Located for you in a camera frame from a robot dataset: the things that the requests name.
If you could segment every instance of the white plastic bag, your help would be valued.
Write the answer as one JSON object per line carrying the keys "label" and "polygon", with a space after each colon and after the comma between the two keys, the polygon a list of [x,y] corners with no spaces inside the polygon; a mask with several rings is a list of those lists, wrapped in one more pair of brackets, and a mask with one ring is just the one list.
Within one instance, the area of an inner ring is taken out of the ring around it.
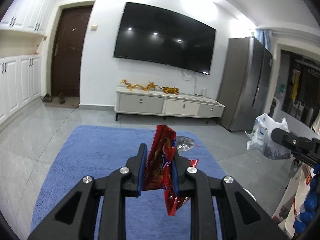
{"label": "white plastic bag", "polygon": [[280,128],[289,132],[285,118],[281,123],[275,122],[267,114],[262,114],[254,121],[251,134],[246,135],[251,141],[247,142],[247,149],[258,149],[265,157],[271,160],[290,159],[290,150],[271,139],[271,132],[275,128]]}

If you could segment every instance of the drawer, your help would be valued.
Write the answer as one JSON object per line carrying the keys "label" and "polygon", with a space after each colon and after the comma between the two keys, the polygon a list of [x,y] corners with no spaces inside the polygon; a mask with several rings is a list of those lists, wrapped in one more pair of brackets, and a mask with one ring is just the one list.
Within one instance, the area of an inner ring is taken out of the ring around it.
{"label": "drawer", "polygon": [[163,114],[197,115],[199,103],[165,99]]}
{"label": "drawer", "polygon": [[197,116],[221,117],[223,110],[223,106],[200,104]]}
{"label": "drawer", "polygon": [[161,114],[163,98],[120,94],[119,111]]}

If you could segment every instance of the small white bottle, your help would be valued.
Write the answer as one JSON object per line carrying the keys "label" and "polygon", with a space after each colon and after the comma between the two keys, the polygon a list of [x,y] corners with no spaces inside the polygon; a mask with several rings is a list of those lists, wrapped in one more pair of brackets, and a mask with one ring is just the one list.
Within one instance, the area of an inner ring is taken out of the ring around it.
{"label": "small white bottle", "polygon": [[203,90],[202,90],[202,95],[201,95],[201,97],[205,97],[205,93],[206,93],[206,91],[207,91],[207,89],[206,88],[204,88]]}

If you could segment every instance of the black tv screen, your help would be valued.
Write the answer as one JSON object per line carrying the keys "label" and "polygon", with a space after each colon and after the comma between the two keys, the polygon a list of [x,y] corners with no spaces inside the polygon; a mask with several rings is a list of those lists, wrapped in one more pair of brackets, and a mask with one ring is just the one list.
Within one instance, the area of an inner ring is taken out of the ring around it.
{"label": "black tv screen", "polygon": [[216,30],[155,6],[127,2],[114,57],[131,58],[210,74]]}

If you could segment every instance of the dragon figurine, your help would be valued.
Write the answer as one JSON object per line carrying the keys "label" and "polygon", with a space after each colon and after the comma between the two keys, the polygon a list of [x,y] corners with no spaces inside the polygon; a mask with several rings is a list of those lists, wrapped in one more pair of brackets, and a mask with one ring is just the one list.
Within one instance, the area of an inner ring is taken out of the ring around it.
{"label": "dragon figurine", "polygon": [[150,81],[149,81],[149,83],[148,83],[148,85],[146,87],[143,87],[142,85],[139,85],[139,84],[132,85],[131,83],[127,82],[126,79],[121,80],[120,84],[123,84],[123,83],[130,90],[134,89],[135,87],[140,87],[144,91],[149,91],[150,88],[156,89],[156,85],[153,82],[150,82]]}
{"label": "dragon figurine", "polygon": [[135,85],[132,85],[131,83],[129,83],[126,79],[122,79],[120,84],[125,84],[127,86],[127,88],[129,90],[132,90],[136,87],[140,87],[142,90],[144,91],[149,91],[149,89],[153,88],[153,89],[156,89],[156,87],[160,88],[163,90],[164,93],[166,94],[176,94],[178,95],[180,90],[179,88],[169,88],[169,87],[160,87],[159,85],[157,84],[154,84],[153,82],[150,82],[148,83],[148,85],[146,87],[143,87],[142,85],[139,85],[139,84],[135,84]]}
{"label": "dragon figurine", "polygon": [[164,93],[166,94],[175,94],[178,95],[180,93],[180,89],[179,88],[169,88],[169,87],[159,87],[158,85],[156,85],[158,88],[162,89]]}

